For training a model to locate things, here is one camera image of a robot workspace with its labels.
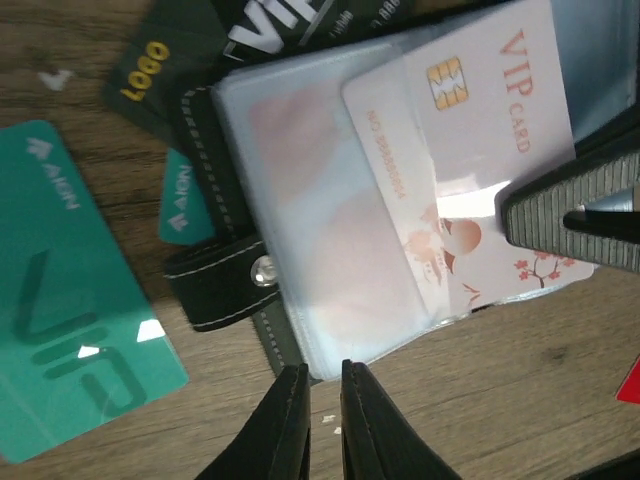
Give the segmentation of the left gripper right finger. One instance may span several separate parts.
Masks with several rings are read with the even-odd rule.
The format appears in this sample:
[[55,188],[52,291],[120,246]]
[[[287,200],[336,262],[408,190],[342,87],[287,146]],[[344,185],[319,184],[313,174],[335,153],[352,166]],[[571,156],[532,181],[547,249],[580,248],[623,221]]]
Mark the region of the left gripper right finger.
[[341,377],[346,479],[458,479],[412,428],[366,364],[345,360]]

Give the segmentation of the black leather card holder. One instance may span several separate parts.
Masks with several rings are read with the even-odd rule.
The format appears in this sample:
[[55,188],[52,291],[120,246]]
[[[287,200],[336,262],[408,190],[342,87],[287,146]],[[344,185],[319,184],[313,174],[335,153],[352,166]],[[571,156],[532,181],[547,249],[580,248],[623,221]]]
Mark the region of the black leather card holder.
[[[215,230],[165,268],[194,329],[251,318],[275,371],[304,363],[331,380],[346,359],[371,362],[475,310],[589,278],[454,316],[428,312],[342,96],[350,80],[511,2],[177,82],[174,129]],[[574,160],[580,141],[636,103],[639,5],[547,2]],[[508,187],[497,206],[571,160]]]

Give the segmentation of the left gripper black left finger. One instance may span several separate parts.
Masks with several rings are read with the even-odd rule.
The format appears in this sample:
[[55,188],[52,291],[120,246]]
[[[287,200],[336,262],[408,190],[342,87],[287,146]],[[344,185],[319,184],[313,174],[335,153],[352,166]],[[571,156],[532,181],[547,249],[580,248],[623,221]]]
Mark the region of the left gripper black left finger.
[[287,365],[234,440],[196,479],[307,479],[310,420],[308,366]]

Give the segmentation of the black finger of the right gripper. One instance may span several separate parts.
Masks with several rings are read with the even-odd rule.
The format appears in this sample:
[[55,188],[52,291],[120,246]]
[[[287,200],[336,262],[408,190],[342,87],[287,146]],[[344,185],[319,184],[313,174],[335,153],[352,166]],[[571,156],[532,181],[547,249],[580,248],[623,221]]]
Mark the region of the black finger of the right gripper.
[[568,162],[509,194],[500,217],[507,241],[628,272],[639,272],[639,212],[593,203],[639,184],[639,151]]

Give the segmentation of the white floral VIP card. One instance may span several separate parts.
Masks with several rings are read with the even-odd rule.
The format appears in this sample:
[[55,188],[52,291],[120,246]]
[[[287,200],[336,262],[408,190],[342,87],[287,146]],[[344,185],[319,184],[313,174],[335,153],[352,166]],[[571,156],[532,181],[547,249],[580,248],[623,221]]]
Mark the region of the white floral VIP card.
[[497,197],[574,157],[552,7],[514,1],[347,82],[342,96],[428,312],[590,277],[510,245]]

